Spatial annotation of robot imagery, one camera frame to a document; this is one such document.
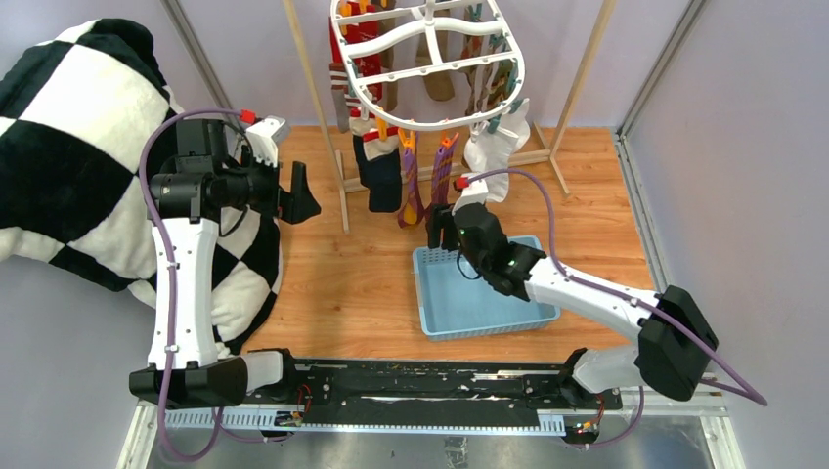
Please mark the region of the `purple orange striped sock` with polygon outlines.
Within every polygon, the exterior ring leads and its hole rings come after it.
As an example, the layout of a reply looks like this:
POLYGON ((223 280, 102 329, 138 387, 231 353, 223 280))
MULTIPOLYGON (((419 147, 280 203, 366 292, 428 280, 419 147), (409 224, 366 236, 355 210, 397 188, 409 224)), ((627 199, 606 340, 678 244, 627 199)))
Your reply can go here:
POLYGON ((446 131, 441 135, 441 141, 434 157, 431 172, 431 206, 447 203, 458 137, 459 133, 449 134, 446 131))
POLYGON ((418 133, 414 130, 399 129, 398 137, 403 149, 404 188, 402 206, 398 212, 398 225, 400 228, 411 228, 417 226, 425 216, 425 207, 419 191, 418 133))

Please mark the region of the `light blue plastic basket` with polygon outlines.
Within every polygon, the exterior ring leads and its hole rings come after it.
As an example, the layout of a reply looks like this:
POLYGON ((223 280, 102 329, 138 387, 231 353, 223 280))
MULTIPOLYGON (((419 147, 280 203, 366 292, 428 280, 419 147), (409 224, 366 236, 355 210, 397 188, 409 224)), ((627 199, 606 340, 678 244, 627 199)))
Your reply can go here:
POLYGON ((412 260, 420 327, 431 341, 540 329, 561 316, 557 306, 507 297, 468 279, 471 267, 455 251, 422 246, 412 260))

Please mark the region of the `grey striped sock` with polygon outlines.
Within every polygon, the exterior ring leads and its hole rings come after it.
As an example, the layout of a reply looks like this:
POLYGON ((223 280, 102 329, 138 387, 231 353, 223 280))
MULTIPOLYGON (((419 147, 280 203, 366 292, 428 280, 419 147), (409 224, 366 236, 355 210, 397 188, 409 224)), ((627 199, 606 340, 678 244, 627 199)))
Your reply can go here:
POLYGON ((350 131, 351 111, 348 104, 349 81, 345 66, 342 63, 331 62, 328 66, 330 92, 334 106, 337 128, 340 133, 350 131))

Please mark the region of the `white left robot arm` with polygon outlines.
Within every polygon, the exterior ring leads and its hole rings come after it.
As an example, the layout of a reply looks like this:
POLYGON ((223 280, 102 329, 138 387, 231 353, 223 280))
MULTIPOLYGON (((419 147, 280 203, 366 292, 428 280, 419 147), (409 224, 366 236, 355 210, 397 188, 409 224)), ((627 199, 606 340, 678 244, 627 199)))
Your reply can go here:
POLYGON ((176 115, 146 140, 139 183, 157 254, 156 318, 144 369, 129 375, 137 398, 173 409, 240 405, 262 388, 277 404, 299 391, 287 349, 220 358, 212 333, 212 263, 226 207, 250 208, 299 224, 322 208, 308 187, 306 166, 292 165, 291 186, 279 184, 279 144, 290 132, 281 117, 239 112, 247 156, 228 158, 218 110, 176 115))

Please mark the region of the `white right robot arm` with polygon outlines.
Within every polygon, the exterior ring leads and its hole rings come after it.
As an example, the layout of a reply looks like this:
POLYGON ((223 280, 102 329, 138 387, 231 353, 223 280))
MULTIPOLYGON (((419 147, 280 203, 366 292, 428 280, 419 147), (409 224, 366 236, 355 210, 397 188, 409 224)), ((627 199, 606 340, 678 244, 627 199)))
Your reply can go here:
POLYGON ((504 296, 557 306, 603 324, 630 345, 575 350, 555 381, 563 403, 583 407, 613 388, 647 386, 689 401, 719 340, 686 290, 625 287, 555 263, 541 249, 512 241, 484 204, 439 204, 427 216, 431 248, 457 252, 477 278, 504 296))

